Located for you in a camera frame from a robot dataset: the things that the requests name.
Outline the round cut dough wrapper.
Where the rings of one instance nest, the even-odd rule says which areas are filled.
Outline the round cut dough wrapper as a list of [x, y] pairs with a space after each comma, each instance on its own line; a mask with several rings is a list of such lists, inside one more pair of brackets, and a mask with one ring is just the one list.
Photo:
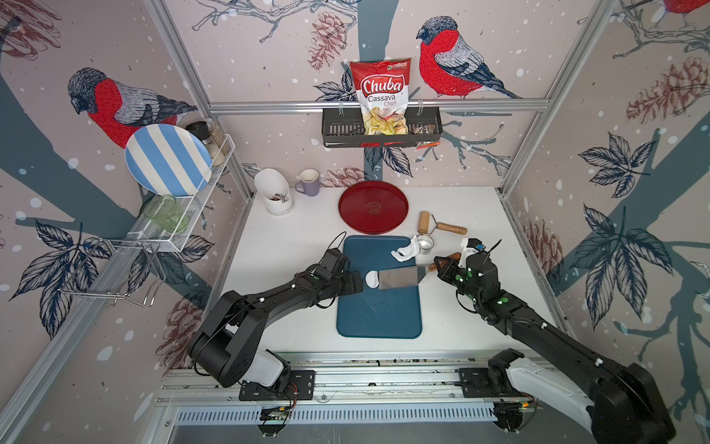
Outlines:
[[379, 272], [377, 270], [369, 271], [365, 275], [364, 281], [369, 288], [378, 289], [380, 284]]

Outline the metal spatula wooden handle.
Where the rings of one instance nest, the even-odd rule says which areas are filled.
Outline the metal spatula wooden handle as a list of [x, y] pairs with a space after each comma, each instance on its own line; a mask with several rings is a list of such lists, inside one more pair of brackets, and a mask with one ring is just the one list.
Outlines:
[[430, 273], [437, 270], [438, 259], [460, 260], [460, 253], [449, 256], [436, 256], [434, 262], [426, 266], [407, 266], [406, 268], [391, 268], [377, 273], [379, 290], [393, 290], [417, 287]]

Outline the white dough piece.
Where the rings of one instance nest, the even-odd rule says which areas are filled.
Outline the white dough piece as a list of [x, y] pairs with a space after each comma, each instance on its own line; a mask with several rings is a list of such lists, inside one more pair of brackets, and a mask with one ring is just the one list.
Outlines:
[[397, 250], [391, 251], [391, 255], [399, 262], [406, 262], [419, 255], [421, 249], [418, 242], [418, 236], [415, 235], [410, 239], [410, 243], [404, 247], [399, 247]]

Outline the wooden dough roller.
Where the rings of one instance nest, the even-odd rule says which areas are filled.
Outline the wooden dough roller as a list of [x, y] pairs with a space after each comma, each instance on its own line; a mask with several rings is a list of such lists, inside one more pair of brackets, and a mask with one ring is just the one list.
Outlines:
[[445, 231], [457, 235], [467, 235], [468, 230], [461, 226], [455, 226], [444, 222], [437, 222], [436, 218], [427, 211], [422, 211], [419, 216], [417, 233], [419, 235], [430, 235], [434, 231]]

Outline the teal cutting board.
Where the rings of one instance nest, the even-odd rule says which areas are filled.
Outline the teal cutting board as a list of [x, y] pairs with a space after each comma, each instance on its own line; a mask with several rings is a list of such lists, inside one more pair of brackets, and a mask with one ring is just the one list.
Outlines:
[[[392, 252], [410, 244], [402, 236], [349, 236], [343, 253], [349, 269], [365, 277], [371, 271], [414, 266], [415, 259], [399, 262]], [[337, 302], [337, 330], [347, 338], [413, 340], [423, 331], [419, 290], [372, 289], [341, 296]]]

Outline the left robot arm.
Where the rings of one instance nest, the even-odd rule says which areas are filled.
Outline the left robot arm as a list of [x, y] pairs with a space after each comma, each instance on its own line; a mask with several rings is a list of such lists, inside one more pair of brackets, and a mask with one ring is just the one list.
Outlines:
[[224, 293], [187, 347], [198, 373], [224, 388], [255, 383], [281, 392], [288, 363], [259, 348], [267, 327], [298, 310], [358, 294], [364, 281], [349, 269], [349, 258], [338, 248], [325, 251], [320, 262], [308, 266], [287, 283], [249, 295]]

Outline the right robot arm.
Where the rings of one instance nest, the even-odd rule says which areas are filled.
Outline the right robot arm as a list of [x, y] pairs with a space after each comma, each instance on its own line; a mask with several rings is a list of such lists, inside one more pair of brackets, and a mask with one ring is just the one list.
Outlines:
[[438, 277], [471, 300], [488, 325], [538, 353], [557, 373], [536, 371], [517, 355], [505, 365], [508, 380], [576, 421], [598, 443], [668, 443], [676, 436], [654, 377], [639, 364], [623, 366], [544, 320], [521, 298], [502, 289], [488, 252], [438, 256]]

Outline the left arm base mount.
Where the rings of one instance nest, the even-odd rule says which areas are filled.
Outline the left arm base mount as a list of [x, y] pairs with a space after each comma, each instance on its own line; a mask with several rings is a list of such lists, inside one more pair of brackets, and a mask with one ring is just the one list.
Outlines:
[[310, 401], [314, 397], [316, 373], [312, 370], [292, 370], [287, 364], [272, 386], [253, 381], [241, 385], [240, 401]]

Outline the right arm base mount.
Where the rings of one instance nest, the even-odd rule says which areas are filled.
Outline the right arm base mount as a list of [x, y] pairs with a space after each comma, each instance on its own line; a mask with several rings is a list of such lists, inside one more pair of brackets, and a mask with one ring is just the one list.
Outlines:
[[533, 400], [528, 393], [516, 390], [507, 371], [524, 354], [514, 349], [500, 351], [487, 361], [486, 367], [464, 367], [457, 370], [459, 386], [464, 398], [506, 398], [525, 397]]

